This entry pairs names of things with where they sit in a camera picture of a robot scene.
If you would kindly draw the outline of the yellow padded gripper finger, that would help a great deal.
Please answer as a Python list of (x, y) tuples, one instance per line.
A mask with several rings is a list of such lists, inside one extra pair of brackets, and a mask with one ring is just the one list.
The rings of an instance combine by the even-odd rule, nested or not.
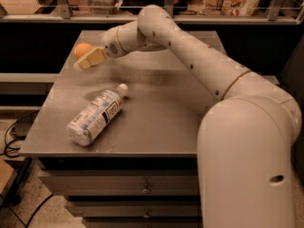
[(93, 47), (85, 56), (77, 59), (74, 68), (78, 71), (95, 67), (106, 60), (105, 50), (102, 47)]

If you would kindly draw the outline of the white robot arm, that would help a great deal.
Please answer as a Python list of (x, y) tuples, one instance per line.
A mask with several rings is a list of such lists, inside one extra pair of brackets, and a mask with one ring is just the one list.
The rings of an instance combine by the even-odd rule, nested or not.
[(199, 127), (203, 228), (295, 228), (291, 149), (302, 124), (296, 100), (249, 68), (182, 30), (162, 8), (75, 48), (75, 68), (167, 48), (217, 99)]

